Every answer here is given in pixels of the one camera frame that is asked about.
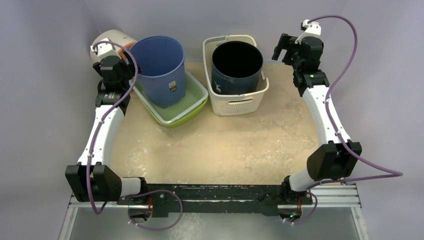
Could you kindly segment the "large blue plastic bucket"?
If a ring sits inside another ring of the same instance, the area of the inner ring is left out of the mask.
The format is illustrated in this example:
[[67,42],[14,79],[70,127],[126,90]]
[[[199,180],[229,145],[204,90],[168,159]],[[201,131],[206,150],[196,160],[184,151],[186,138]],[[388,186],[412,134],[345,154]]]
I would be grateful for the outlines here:
[[137,41],[130,52],[141,73],[137,83],[155,105],[167,108],[186,93],[185,50],[169,36],[151,36]]

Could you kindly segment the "dark navy round bin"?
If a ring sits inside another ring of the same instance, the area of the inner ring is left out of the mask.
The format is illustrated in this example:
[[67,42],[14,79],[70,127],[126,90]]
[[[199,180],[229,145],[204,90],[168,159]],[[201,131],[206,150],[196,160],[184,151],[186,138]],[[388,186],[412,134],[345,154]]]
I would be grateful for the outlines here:
[[257,90],[264,59],[260,50],[243,41],[228,41],[212,53],[211,86],[218,95],[243,95]]

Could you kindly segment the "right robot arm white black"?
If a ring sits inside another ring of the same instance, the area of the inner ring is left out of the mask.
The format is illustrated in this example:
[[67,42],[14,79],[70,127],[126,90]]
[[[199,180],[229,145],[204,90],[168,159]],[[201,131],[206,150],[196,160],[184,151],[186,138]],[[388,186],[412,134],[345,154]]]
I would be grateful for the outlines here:
[[335,110],[329,80],[319,68],[324,50],[321,39],[307,36],[297,42],[295,36],[283,33],[272,59],[277,60],[283,50],[282,62],[293,69],[293,84],[311,112],[319,138],[319,147],[307,158],[305,169],[284,180],[287,186],[280,196],[292,204],[314,185],[349,177],[358,161],[353,154],[360,155],[362,146],[351,140]]

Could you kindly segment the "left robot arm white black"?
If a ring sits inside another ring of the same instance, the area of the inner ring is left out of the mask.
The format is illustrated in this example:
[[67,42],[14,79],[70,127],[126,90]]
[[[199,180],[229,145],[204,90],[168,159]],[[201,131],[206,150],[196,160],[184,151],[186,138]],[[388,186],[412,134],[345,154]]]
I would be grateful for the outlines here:
[[131,99],[128,90],[135,75],[134,64],[111,55],[95,62],[93,68],[101,76],[93,127],[77,163],[66,167],[65,178],[78,202],[116,202],[129,196],[142,205],[149,199],[146,180],[120,177],[109,167],[115,139]]

